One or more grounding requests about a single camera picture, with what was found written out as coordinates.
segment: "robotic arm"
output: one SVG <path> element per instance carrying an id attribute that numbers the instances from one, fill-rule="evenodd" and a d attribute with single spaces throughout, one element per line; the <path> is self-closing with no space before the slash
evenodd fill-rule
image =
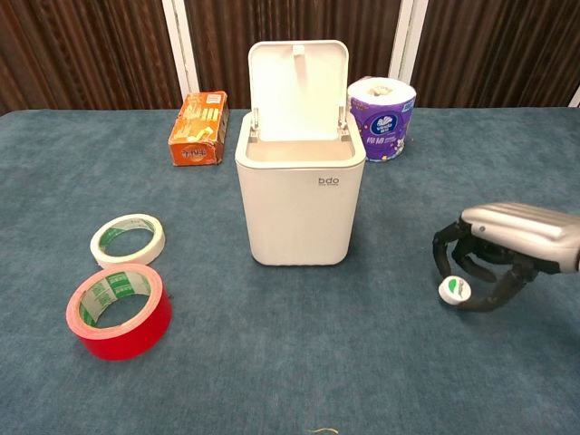
<path id="1" fill-rule="evenodd" d="M 495 275 L 469 254 L 495 265 L 513 265 L 485 298 L 469 298 L 461 310 L 488 312 L 507 303 L 539 272 L 574 273 L 580 268 L 580 216 L 518 203 L 467 208 L 433 238 L 433 256 L 443 278 L 451 275 L 447 246 L 468 274 L 493 283 Z"/>

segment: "trash can lid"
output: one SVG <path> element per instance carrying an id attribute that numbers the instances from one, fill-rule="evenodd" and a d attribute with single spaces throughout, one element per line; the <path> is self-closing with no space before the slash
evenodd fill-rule
<path id="1" fill-rule="evenodd" d="M 265 141 L 333 140 L 344 122 L 348 49 L 340 41 L 267 41 L 248 54 L 254 125 Z"/>

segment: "white trash can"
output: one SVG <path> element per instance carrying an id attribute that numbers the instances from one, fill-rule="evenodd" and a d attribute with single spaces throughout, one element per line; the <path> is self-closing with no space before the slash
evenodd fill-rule
<path id="1" fill-rule="evenodd" d="M 271 266 L 332 265 L 347 254 L 365 149 L 346 109 L 339 41 L 255 44 L 252 111 L 236 165 L 252 255 Z"/>

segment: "cardboard box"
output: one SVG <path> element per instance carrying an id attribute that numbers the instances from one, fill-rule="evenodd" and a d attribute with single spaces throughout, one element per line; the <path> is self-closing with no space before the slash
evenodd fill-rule
<path id="1" fill-rule="evenodd" d="M 189 94 L 169 135 L 174 166 L 217 165 L 224 156 L 227 95 L 223 91 Z"/>

